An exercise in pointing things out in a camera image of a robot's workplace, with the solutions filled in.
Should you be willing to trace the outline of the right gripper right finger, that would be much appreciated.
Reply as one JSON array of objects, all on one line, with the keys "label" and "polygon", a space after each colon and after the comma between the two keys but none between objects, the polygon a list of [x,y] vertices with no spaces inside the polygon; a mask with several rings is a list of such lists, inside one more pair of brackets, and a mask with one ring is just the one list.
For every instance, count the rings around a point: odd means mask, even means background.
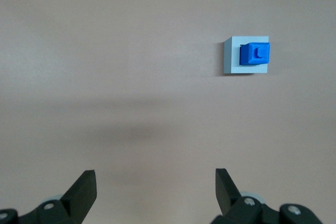
[{"label": "right gripper right finger", "polygon": [[225,168],[215,171],[215,189],[222,214],[212,223],[321,223],[303,205],[283,204],[276,211],[254,196],[243,196]]}]

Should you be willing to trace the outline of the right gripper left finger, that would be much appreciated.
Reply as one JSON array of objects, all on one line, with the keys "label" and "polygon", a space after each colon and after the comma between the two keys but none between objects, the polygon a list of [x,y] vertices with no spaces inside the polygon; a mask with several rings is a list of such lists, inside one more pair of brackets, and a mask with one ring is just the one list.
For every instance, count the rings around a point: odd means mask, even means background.
[{"label": "right gripper left finger", "polygon": [[83,223],[96,200],[96,173],[84,171],[60,199],[48,200],[19,216],[16,209],[1,210],[1,223]]}]

